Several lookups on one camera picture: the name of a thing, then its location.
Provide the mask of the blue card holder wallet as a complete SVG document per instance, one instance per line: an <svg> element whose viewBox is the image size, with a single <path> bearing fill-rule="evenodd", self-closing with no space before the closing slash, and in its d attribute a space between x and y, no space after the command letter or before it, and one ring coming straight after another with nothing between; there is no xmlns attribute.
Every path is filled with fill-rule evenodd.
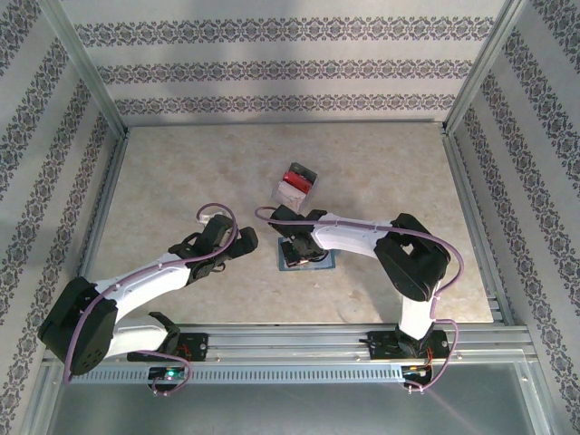
<svg viewBox="0 0 580 435"><path fill-rule="evenodd" d="M306 262L298 266L288 266L285 262L284 253L282 245L286 242L286 239L280 237L277 239L277 254L276 262L278 270L281 272L298 272L298 271L313 271L313 270L326 270L336 268L335 255L333 251L330 251L326 257L320 261L316 262Z"/></svg>

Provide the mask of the white card stack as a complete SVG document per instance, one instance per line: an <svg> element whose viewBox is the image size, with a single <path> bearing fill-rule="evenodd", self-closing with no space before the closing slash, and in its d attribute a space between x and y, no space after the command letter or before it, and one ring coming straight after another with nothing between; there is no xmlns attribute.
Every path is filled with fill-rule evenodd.
<svg viewBox="0 0 580 435"><path fill-rule="evenodd" d="M291 184L281 180L273 191L273 199L279 204L298 213L306 198L306 194Z"/></svg>

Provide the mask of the clear acrylic card stand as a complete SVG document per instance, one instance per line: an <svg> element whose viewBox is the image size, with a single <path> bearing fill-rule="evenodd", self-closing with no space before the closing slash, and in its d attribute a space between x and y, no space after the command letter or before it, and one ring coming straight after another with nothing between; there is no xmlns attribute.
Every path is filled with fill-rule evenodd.
<svg viewBox="0 0 580 435"><path fill-rule="evenodd" d="M278 180L278 181L277 181L277 183L275 184L275 186L274 186L274 188L273 188L273 190L272 190L271 199L272 199L273 201L275 201L275 200L273 199L273 191L274 191L275 187L277 186L278 182L279 182L279 181L281 181L281 180L283 180L283 176L282 176L282 178L281 178L280 180ZM313 186L312 186L311 190L310 190L310 191L309 191L309 192L306 194L306 198L304 199L304 202L303 202L303 204L302 204L302 206L301 206L301 209L300 209L300 211L299 211L298 213L301 213L301 212L303 211L303 209L305 208L305 206L308 204L308 202L309 202L309 201L312 199L312 197L314 196L314 193L315 193L315 191L316 191L316 187L317 187L317 182L318 182L318 174L317 174L317 179L316 179L315 183L313 184Z"/></svg>

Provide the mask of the red card stack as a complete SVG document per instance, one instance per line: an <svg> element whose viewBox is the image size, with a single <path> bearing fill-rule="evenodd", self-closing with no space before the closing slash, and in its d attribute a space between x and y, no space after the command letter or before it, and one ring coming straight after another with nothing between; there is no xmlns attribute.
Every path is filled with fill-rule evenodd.
<svg viewBox="0 0 580 435"><path fill-rule="evenodd" d="M313 186L313 183L309 179L291 170L284 174L283 182L305 194L307 194Z"/></svg>

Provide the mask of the black card stack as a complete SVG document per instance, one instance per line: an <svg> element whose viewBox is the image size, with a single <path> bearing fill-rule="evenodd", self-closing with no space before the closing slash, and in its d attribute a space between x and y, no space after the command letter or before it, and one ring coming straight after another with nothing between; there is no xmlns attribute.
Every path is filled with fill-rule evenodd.
<svg viewBox="0 0 580 435"><path fill-rule="evenodd" d="M298 162L293 162L290 165L289 170L303 177L312 184L314 184L317 179L317 174L315 172Z"/></svg>

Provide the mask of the grey metal sheet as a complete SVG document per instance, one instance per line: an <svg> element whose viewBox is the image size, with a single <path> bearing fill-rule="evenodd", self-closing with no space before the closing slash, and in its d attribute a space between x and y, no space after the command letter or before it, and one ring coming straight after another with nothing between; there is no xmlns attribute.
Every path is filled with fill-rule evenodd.
<svg viewBox="0 0 580 435"><path fill-rule="evenodd" d="M536 435L524 401L496 390L408 394L392 384L198 385L168 398L138 385L77 385L49 435Z"/></svg>

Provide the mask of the aluminium mounting rail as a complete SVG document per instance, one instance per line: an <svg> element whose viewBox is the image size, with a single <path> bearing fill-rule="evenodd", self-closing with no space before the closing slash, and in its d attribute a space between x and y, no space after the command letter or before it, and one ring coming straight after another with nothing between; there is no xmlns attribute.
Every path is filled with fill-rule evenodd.
<svg viewBox="0 0 580 435"><path fill-rule="evenodd" d="M537 352L525 326L502 324L438 324L449 340L447 358L372 360L366 343L370 331L393 331L392 324L179 324L182 333L208 335L206 363L324 363L395 362L399 364L442 363L445 360L537 359ZM101 363L127 361L121 354Z"/></svg>

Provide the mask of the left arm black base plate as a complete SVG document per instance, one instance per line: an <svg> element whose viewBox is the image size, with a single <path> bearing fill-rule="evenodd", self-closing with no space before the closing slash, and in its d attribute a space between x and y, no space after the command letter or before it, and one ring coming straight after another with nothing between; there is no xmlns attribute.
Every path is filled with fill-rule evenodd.
<svg viewBox="0 0 580 435"><path fill-rule="evenodd" d="M170 355L182 358L189 362L204 362L208 352L208 335L206 333L181 333L169 338L158 350L163 356L154 356L145 353L128 353L127 361L136 362L165 362L171 361Z"/></svg>

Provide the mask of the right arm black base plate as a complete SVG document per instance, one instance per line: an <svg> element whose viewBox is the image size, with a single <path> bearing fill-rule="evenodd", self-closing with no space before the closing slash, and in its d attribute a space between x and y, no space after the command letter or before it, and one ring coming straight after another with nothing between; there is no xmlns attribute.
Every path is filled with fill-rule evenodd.
<svg viewBox="0 0 580 435"><path fill-rule="evenodd" d="M447 358L450 355L450 342L444 331L434 330L420 340L393 331L370 331L365 339L372 360L404 360Z"/></svg>

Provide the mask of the aluminium side rail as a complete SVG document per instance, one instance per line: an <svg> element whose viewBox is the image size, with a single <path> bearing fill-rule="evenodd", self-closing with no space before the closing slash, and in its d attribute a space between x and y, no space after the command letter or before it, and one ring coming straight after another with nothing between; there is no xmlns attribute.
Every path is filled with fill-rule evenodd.
<svg viewBox="0 0 580 435"><path fill-rule="evenodd" d="M494 323L504 326L515 326L517 321L511 313L505 289L502 284L496 262L491 252L483 222L468 174L455 140L446 132L441 132L449 168L459 195L459 202L466 220L467 229L474 255L477 260L479 274L488 299L489 309Z"/></svg>

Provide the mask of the aluminium frame post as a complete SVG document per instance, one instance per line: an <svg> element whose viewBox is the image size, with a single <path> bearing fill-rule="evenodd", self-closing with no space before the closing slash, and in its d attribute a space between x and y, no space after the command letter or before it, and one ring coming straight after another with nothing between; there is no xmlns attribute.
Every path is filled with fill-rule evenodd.
<svg viewBox="0 0 580 435"><path fill-rule="evenodd" d="M478 56L462 84L449 114L441 124L440 132L449 136L458 128L465 112L479 91L499 53L530 0L506 0L490 34L483 43Z"/></svg>
<svg viewBox="0 0 580 435"><path fill-rule="evenodd" d="M127 134L128 127L122 120L120 112L108 93L95 64L89 54L87 54L79 35L65 13L62 3L60 0L36 1L107 122L118 135L124 137Z"/></svg>

